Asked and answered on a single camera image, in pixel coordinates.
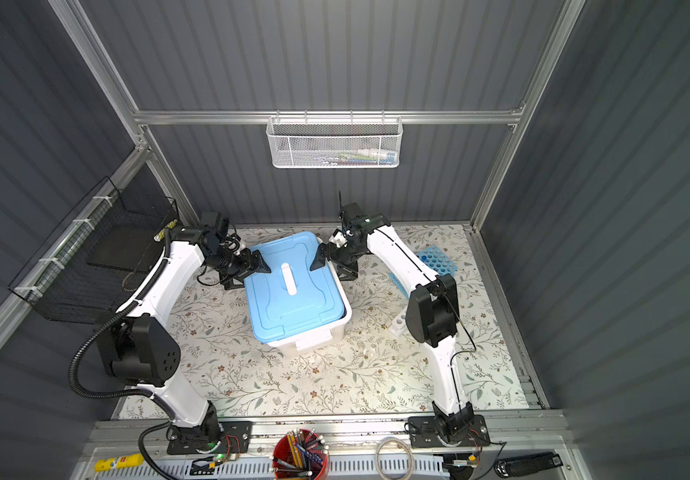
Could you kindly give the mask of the white test tube rack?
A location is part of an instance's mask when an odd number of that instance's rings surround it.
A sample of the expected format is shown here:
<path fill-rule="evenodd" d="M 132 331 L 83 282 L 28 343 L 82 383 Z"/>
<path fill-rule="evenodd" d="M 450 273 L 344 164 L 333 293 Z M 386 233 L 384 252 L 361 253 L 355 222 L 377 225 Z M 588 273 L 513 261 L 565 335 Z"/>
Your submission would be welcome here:
<path fill-rule="evenodd" d="M 389 332 L 393 334 L 396 338 L 400 338 L 408 331 L 406 324 L 406 309 L 400 311 L 396 315 L 389 326 Z"/>

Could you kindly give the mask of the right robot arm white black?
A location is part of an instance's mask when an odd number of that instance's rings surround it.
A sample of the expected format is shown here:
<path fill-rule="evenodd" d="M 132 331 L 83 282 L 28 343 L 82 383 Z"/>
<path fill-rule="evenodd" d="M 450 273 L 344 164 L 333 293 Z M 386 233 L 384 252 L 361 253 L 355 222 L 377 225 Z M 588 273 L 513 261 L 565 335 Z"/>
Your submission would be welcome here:
<path fill-rule="evenodd" d="M 367 215 L 352 203 L 341 208 L 339 218 L 341 227 L 319 245 L 310 269 L 332 266 L 339 280 L 353 281 L 359 275 L 359 259 L 367 254 L 388 267 L 408 294 L 407 329 L 427 350 L 434 380 L 432 407 L 437 435 L 446 444 L 462 441 L 473 428 L 475 410 L 463 398 L 457 364 L 457 335 L 462 322 L 455 278 L 425 264 L 384 215 Z"/>

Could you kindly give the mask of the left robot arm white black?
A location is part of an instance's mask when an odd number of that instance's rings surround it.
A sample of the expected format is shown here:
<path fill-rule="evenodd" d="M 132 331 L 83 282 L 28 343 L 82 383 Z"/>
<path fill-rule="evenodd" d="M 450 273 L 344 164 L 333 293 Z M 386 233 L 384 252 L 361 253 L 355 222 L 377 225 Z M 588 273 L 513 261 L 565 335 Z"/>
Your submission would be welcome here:
<path fill-rule="evenodd" d="M 240 237 L 226 227 L 165 228 L 157 239 L 163 243 L 161 256 L 118 308 L 119 319 L 94 344 L 110 376 L 165 412 L 174 440 L 190 449 L 214 449 L 224 437 L 218 414 L 181 371 L 181 348 L 168 332 L 167 322 L 201 267 L 214 269 L 227 290 L 241 288 L 249 276 L 269 274 L 271 268 L 260 252 L 244 247 Z"/>

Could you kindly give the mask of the blue test tube rack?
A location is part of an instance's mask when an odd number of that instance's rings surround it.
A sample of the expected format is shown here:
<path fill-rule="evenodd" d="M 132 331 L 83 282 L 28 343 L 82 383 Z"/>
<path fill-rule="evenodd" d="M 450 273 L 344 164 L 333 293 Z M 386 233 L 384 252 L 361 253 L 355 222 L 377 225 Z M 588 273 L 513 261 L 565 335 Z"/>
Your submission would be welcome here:
<path fill-rule="evenodd" d="M 458 265 L 437 245 L 431 245 L 414 254 L 429 268 L 439 275 L 452 275 L 458 271 Z"/>

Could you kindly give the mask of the yellow marker in basket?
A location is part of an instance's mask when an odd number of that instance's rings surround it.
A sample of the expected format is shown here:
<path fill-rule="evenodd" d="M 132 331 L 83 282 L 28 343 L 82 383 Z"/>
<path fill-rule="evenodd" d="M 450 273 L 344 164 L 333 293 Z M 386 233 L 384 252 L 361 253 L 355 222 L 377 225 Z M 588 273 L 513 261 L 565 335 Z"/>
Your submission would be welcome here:
<path fill-rule="evenodd" d="M 168 232 L 170 232 L 174 227 L 176 227 L 178 224 L 178 220 L 172 220 L 168 224 L 166 224 L 158 233 L 156 233 L 153 237 L 155 242 L 161 242 L 165 239 L 165 236 Z"/>

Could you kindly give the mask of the red pencil cup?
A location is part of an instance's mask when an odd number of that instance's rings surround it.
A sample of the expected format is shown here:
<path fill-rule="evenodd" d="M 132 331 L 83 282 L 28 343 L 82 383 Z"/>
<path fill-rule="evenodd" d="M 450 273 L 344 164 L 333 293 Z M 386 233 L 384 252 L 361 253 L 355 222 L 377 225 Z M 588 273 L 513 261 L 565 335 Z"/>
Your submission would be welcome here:
<path fill-rule="evenodd" d="M 325 438 L 311 429 L 287 432 L 277 442 L 271 462 L 276 479 L 325 480 L 331 464 Z"/>

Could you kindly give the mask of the yellow marker bottle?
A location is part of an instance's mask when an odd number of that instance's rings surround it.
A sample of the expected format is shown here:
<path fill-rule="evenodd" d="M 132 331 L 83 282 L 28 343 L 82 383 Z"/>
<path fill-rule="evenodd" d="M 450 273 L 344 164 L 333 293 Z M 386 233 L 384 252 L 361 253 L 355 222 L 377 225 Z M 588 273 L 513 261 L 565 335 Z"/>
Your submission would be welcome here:
<path fill-rule="evenodd" d="M 145 459 L 142 454 L 125 455 L 98 460 L 94 465 L 94 471 L 96 473 L 101 473 L 111 470 L 135 468 L 143 465 L 144 463 Z"/>

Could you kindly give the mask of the black device on shelf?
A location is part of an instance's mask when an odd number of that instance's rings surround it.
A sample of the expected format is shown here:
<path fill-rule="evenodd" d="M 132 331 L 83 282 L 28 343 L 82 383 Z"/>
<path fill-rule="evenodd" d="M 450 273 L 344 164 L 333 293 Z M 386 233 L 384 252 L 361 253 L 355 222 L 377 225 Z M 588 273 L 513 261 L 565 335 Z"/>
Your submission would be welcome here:
<path fill-rule="evenodd" d="M 543 452 L 499 459 L 494 464 L 494 472 L 502 479 L 519 478 L 545 470 L 563 467 L 561 456 L 557 453 Z"/>

